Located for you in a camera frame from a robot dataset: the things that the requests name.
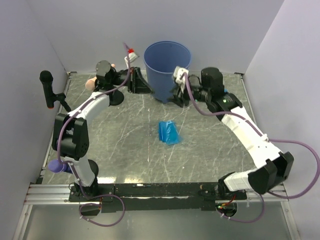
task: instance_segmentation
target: black mounting plate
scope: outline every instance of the black mounting plate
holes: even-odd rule
[[[218,182],[178,182],[178,183],[111,183],[99,184],[99,194],[119,196],[128,211],[136,210],[177,210],[201,209],[215,211],[215,201],[246,200],[245,191],[234,191],[221,196]],[[122,211],[122,204],[113,197],[86,199],[71,188],[69,202],[102,202],[102,213]]]

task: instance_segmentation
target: black stand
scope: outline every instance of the black stand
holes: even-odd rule
[[[54,101],[59,101],[61,103],[62,107],[64,107],[64,109],[67,112],[71,112],[71,108],[65,99],[66,99],[66,95],[64,93],[56,94],[54,97]]]
[[[111,106],[118,106],[125,100],[124,94],[119,90],[115,90],[112,94],[109,95],[109,98]]]

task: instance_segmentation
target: purple object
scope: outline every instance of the purple object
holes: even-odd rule
[[[48,163],[48,169],[55,174],[61,173],[61,172],[66,172],[70,174],[72,173],[69,165],[66,163],[59,162],[58,159],[51,160]]]

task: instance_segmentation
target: blue bucket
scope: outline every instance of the blue bucket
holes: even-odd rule
[[[175,86],[172,75],[176,66],[188,69],[191,63],[190,51],[174,41],[159,41],[144,52],[147,81],[154,90],[153,97],[164,104],[173,94]]]

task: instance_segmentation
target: floor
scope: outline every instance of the floor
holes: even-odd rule
[[[87,79],[94,75],[72,74],[66,101],[77,108],[89,96]],[[239,74],[224,74],[224,84],[252,116]],[[99,183],[216,182],[234,171],[255,167],[246,149],[216,117],[200,115],[192,106],[162,104],[151,95],[128,93],[121,105],[103,110],[89,126],[89,159],[99,166]],[[205,103],[199,103],[205,109]],[[166,145],[159,141],[158,122],[176,123],[182,142]],[[48,160],[55,159],[51,150]],[[69,184],[69,173],[45,171],[42,184]]]
[[[261,202],[238,204],[236,219],[252,220]],[[292,239],[280,202],[267,202],[262,219],[245,224],[221,219],[216,211],[199,209],[126,211],[120,223],[101,227],[79,219],[75,205],[35,205],[24,240],[289,240]],[[116,213],[100,213],[94,221],[115,222]]]

